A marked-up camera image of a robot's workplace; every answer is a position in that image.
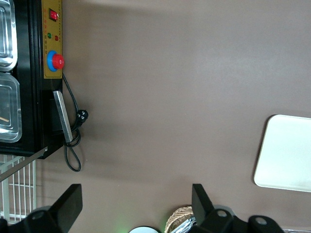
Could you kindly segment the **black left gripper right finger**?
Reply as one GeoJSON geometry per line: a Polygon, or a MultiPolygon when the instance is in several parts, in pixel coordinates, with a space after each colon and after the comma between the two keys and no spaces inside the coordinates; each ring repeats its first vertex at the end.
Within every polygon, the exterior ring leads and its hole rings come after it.
{"type": "Polygon", "coordinates": [[[201,184],[192,185],[191,206],[197,225],[201,225],[214,210],[214,206],[201,184]]]}

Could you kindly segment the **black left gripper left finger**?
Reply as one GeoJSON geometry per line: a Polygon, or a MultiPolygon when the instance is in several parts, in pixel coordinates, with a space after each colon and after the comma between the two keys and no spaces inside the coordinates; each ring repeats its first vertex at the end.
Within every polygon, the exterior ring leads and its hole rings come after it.
{"type": "Polygon", "coordinates": [[[50,214],[61,232],[69,232],[82,208],[82,186],[72,184],[51,206],[50,214]]]}

